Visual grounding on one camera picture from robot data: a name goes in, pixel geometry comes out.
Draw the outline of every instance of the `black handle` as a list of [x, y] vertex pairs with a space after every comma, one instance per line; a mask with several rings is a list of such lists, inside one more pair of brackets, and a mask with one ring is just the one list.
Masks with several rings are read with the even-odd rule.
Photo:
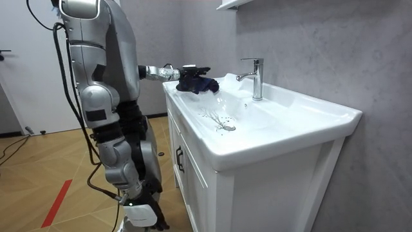
[[179, 160], [179, 158], [178, 158], [178, 152], [179, 151], [181, 151], [182, 150], [182, 148], [179, 146], [179, 148], [178, 149], [176, 149], [176, 160]]
[[183, 164], [180, 162], [180, 156], [183, 155], [183, 151], [182, 148], [179, 146], [179, 148], [176, 150], [176, 158], [177, 158], [177, 163], [179, 166], [179, 170], [182, 171], [183, 173], [185, 173], [185, 170], [183, 169]]
[[[11, 52], [11, 50], [0, 50], [0, 54], [1, 52]], [[4, 56], [0, 55], [0, 61], [3, 61], [5, 59]]]

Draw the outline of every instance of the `navy blue cloth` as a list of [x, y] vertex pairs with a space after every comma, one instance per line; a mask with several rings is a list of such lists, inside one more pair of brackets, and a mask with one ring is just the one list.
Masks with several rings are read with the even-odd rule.
[[199, 92], [212, 91], [216, 93], [219, 91], [219, 83], [211, 78], [205, 77], [194, 77], [192, 79], [187, 79], [186, 81], [179, 81], [180, 83], [176, 86], [176, 89], [183, 92], [193, 92], [194, 94], [199, 94]]

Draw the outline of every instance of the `faucet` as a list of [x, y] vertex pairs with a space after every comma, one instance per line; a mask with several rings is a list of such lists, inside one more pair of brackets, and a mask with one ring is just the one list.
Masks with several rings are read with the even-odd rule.
[[247, 77], [253, 77], [253, 100], [260, 101], [262, 97], [263, 89], [263, 58], [248, 58], [241, 59], [241, 61], [253, 60], [254, 71], [252, 73], [244, 73], [236, 76], [237, 81], [243, 81]]

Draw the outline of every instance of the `wire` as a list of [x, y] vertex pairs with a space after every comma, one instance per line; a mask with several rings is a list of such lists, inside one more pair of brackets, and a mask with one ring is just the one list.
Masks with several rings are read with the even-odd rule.
[[[82, 129], [82, 131], [83, 131], [84, 138], [85, 138], [85, 140], [86, 140], [86, 142], [87, 142], [87, 144], [88, 144], [90, 161], [91, 161], [91, 163], [92, 163], [93, 165], [96, 165], [96, 168], [93, 170], [93, 172], [92, 172], [92, 173], [90, 174], [90, 176], [88, 177], [87, 183], [88, 183], [88, 186], [91, 187], [92, 189], [95, 189], [95, 190], [97, 190], [97, 191], [100, 191], [100, 192], [106, 194], [107, 196], [109, 196], [110, 198], [115, 199], [115, 198], [117, 197], [117, 195], [116, 195], [115, 193], [112, 193], [112, 192], [110, 192], [110, 191], [108, 191], [108, 190], [105, 190], [105, 189], [99, 188], [99, 187], [97, 187], [97, 186], [94, 186], [94, 185], [91, 183], [91, 179], [93, 178], [94, 174], [96, 174], [96, 172], [97, 172], [97, 170], [99, 169], [99, 167], [101, 167], [102, 163], [101, 163], [101, 162], [94, 163], [94, 161], [93, 161], [93, 157], [92, 157], [92, 154], [91, 154], [91, 151], [92, 151], [92, 150], [93, 150], [93, 152], [95, 153], [95, 155], [99, 158], [99, 160], [100, 160], [100, 157], [99, 157], [96, 149], [93, 147], [93, 145], [92, 145], [92, 143], [91, 143], [91, 141], [90, 141], [90, 139], [89, 139], [89, 137], [88, 137], [88, 134], [87, 134], [87, 131], [86, 131], [86, 127], [85, 127], [85, 125], [84, 125], [83, 118], [82, 118], [82, 116], [80, 116], [81, 113], [76, 110], [76, 107], [75, 107], [75, 105], [73, 104], [73, 102], [71, 101], [71, 98], [70, 98], [70, 94], [69, 94], [69, 90], [68, 90], [68, 85], [67, 85], [67, 81], [66, 81], [66, 80], [67, 80], [67, 78], [66, 78], [66, 71], [65, 71], [65, 69], [64, 69], [64, 63], [63, 63], [63, 58], [62, 58], [62, 52], [61, 52], [61, 50], [60, 50], [59, 39], [58, 39], [58, 37], [57, 37], [57, 30], [58, 30], [59, 28], [63, 28], [63, 29], [64, 29], [64, 32], [66, 33], [66, 49], [69, 49], [70, 46], [69, 46], [69, 44], [68, 44], [68, 37], [69, 37], [69, 36], [68, 36], [66, 27], [65, 27], [62, 23], [55, 23], [54, 26], [53, 26], [53, 38], [54, 38], [55, 48], [56, 48], [56, 52], [57, 52], [57, 58], [58, 58], [58, 60], [59, 60], [60, 71], [61, 71], [61, 75], [62, 75], [62, 82], [63, 82], [64, 94], [65, 94], [65, 96], [66, 96], [67, 102], [68, 102], [69, 105], [70, 105], [71, 110], [72, 110], [73, 113], [75, 114], [76, 119], [78, 120], [78, 122], [79, 122], [79, 124], [80, 124], [80, 127], [81, 127], [81, 129]], [[68, 53], [68, 57], [69, 57], [69, 62], [71, 63], [70, 51], [68, 50], [67, 53]], [[70, 72], [70, 75], [71, 75], [72, 85], [74, 86], [74, 82], [73, 82], [73, 81], [74, 81], [74, 80], [73, 80], [73, 72], [72, 72], [72, 71]], [[80, 104], [79, 104], [79, 100], [77, 99], [77, 94], [76, 94], [76, 92], [75, 92], [75, 89], [73, 89], [73, 91], [74, 91], [74, 93], [75, 93], [75, 99], [76, 99], [76, 103], [77, 103], [77, 108], [80, 109]]]
[[33, 18], [34, 18], [42, 27], [44, 27], [44, 28], [47, 29], [47, 30], [53, 30], [53, 29], [51, 29], [51, 28], [48, 28], [47, 26], [45, 26], [44, 24], [42, 24], [42, 23], [40, 22], [40, 20], [38, 20], [38, 18], [37, 18], [37, 17], [34, 15], [34, 13], [32, 12], [32, 8], [30, 7], [29, 0], [26, 0], [26, 5], [27, 5], [28, 11], [31, 13], [31, 15], [33, 16]]
[[[117, 195], [120, 196], [120, 190], [119, 190], [119, 189], [117, 189]], [[119, 210], [120, 210], [120, 204], [118, 203], [118, 204], [117, 204], [117, 212], [116, 212], [115, 225], [113, 226], [113, 229], [111, 230], [111, 232], [115, 232], [115, 230], [116, 230]]]
[[5, 148], [5, 149], [3, 150], [3, 155], [1, 156], [0, 159], [4, 158], [4, 157], [6, 156], [6, 151], [7, 151], [8, 148], [10, 148], [10, 147], [13, 146], [14, 144], [17, 144], [18, 142], [21, 142], [21, 141], [24, 140], [24, 142], [23, 142], [22, 144], [20, 144], [20, 146], [19, 146], [9, 157], [7, 157], [2, 163], [0, 163], [0, 166], [2, 166], [6, 161], [8, 161], [8, 159], [12, 158], [13, 155], [15, 155], [15, 154], [20, 150], [20, 148], [23, 147], [23, 146], [26, 144], [26, 142], [27, 142], [27, 140], [28, 140], [29, 137], [30, 137], [30, 135], [27, 135], [26, 137], [24, 137], [24, 138], [22, 138], [22, 139], [20, 139], [20, 140], [17, 140], [17, 141], [15, 141], [15, 142], [13, 142], [12, 144], [10, 144], [10, 145], [7, 146], [7, 148]]
[[[68, 90], [68, 86], [67, 86], [67, 82], [66, 82], [67, 78], [66, 78], [66, 71], [65, 71], [65, 69], [64, 69], [64, 64], [63, 64], [62, 52], [60, 51], [59, 39], [58, 39], [58, 37], [57, 37], [57, 30], [59, 29], [59, 27], [60, 27], [60, 28], [63, 28], [63, 29], [64, 29], [64, 32], [66, 33], [66, 49], [69, 49], [70, 47], [69, 47], [69, 44], [68, 44], [68, 43], [69, 43], [69, 41], [68, 41], [69, 35], [68, 35], [68, 33], [67, 33], [66, 27], [65, 27], [62, 23], [55, 23], [55, 24], [54, 24], [54, 27], [53, 27], [53, 38], [54, 38], [54, 41], [55, 41], [55, 47], [56, 47], [57, 57], [58, 57], [58, 59], [59, 59], [59, 65], [60, 65], [60, 71], [61, 71], [61, 75], [62, 75], [62, 82], [63, 82], [64, 94], [65, 94], [65, 96], [66, 96], [67, 102], [68, 102], [69, 105], [70, 105], [71, 110], [72, 110], [73, 113], [75, 114], [76, 119], [78, 120], [78, 122], [79, 122], [79, 124], [80, 124], [80, 127], [81, 127], [81, 129], [82, 129], [84, 138], [85, 138], [85, 140], [86, 140], [86, 142], [87, 142], [87, 144], [88, 144], [90, 162], [92, 163], [92, 165], [97, 165], [98, 162], [95, 162], [95, 161], [93, 160], [91, 151], [93, 150], [94, 154], [97, 156], [97, 158], [98, 158], [99, 160], [100, 160], [100, 157], [99, 157], [96, 149], [93, 147], [93, 145], [92, 145], [92, 143], [91, 143], [91, 141], [90, 141], [90, 139], [89, 139], [88, 133], [87, 133], [87, 131], [86, 131], [86, 127], [85, 127], [85, 125], [84, 125], [83, 117], [80, 116], [81, 113], [77, 112], [76, 107], [74, 106], [74, 104], [73, 104], [73, 102], [71, 101], [71, 98], [70, 98], [70, 94], [69, 94], [69, 90]], [[71, 55], [70, 55], [70, 51], [68, 50], [67, 53], [68, 53], [68, 58], [69, 58], [69, 66], [70, 66], [70, 68], [71, 68]], [[71, 75], [71, 81], [73, 82], [73, 81], [74, 81], [74, 80], [73, 80], [74, 77], [73, 77], [73, 72], [72, 72], [72, 71], [70, 71], [70, 75]], [[79, 100], [78, 100], [78, 98], [77, 98], [77, 93], [75, 92], [75, 89], [73, 89], [73, 91], [74, 91], [74, 93], [75, 93], [76, 103], [78, 104], [78, 105], [77, 105], [77, 108], [80, 109], [80, 104], [79, 104]]]
[[28, 137], [29, 137], [30, 135], [28, 135], [28, 136], [26, 136], [26, 137], [24, 137], [24, 138], [22, 138], [22, 139], [20, 139], [20, 140], [17, 140], [17, 141], [15, 141], [15, 142], [13, 142], [12, 144], [10, 144], [10, 145], [8, 145], [7, 146], [7, 148], [5, 148], [4, 150], [3, 150], [3, 155], [0, 157], [0, 159], [2, 159], [4, 156], [6, 156], [6, 150], [9, 148], [9, 147], [11, 147], [11, 146], [13, 146], [14, 144], [17, 144], [18, 142], [20, 142], [20, 141], [22, 141], [22, 140], [24, 140], [24, 139], [27, 139]]

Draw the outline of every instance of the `parquet floor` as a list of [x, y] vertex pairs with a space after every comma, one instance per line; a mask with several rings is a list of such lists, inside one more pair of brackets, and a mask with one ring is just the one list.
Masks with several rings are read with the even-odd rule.
[[[167, 117], [150, 119], [150, 123], [158, 152], [165, 153], [163, 157], [158, 157], [164, 189], [160, 205], [171, 226], [169, 231], [191, 232], [180, 190], [174, 186]], [[18, 139], [0, 139], [0, 150]], [[30, 137], [0, 167], [0, 231], [110, 232], [117, 203], [87, 186], [86, 179], [93, 168], [80, 130]], [[73, 181], [51, 226], [41, 228], [66, 180]], [[115, 188], [104, 178], [104, 168], [99, 169], [92, 182], [115, 192]], [[120, 208], [118, 225], [123, 216]]]

